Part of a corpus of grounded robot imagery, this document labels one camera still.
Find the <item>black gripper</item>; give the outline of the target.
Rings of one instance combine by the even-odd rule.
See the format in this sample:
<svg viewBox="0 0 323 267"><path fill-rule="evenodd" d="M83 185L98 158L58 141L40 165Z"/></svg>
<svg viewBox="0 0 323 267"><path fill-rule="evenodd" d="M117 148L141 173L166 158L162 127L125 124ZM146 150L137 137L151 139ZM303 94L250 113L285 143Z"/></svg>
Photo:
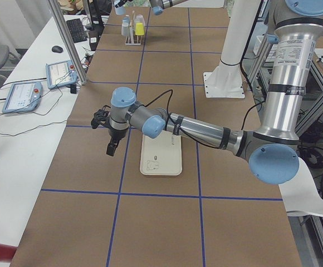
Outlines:
<svg viewBox="0 0 323 267"><path fill-rule="evenodd" d="M109 129L109 135L111 137L110 142L107 145L106 154L114 156L115 151L119 145L119 142L126 136L128 129L117 130L114 128Z"/></svg>
<svg viewBox="0 0 323 267"><path fill-rule="evenodd" d="M127 2L132 2L133 0L115 0L114 1L114 7L120 8L123 6L123 4L126 4Z"/></svg>

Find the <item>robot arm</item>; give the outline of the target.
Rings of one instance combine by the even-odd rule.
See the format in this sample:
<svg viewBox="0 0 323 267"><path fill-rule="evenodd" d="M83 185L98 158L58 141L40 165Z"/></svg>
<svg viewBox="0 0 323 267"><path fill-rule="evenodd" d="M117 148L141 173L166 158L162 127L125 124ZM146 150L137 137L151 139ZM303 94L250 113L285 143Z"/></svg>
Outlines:
<svg viewBox="0 0 323 267"><path fill-rule="evenodd" d="M186 1L187 0L149 0L151 5L151 10L156 16L162 14L165 9L176 6ZM122 7L126 2L132 2L132 0L116 1L116 3L114 3L113 6L116 8L119 8L119 7Z"/></svg>
<svg viewBox="0 0 323 267"><path fill-rule="evenodd" d="M295 132L298 112L316 42L323 35L323 1L272 1L266 40L277 46L272 76L265 99L263 119L254 131L231 130L172 113L150 109L128 87L112 93L107 116L110 142L106 153L113 156L129 127L156 138L163 130L184 135L246 160L256 178L282 184L298 172Z"/></svg>

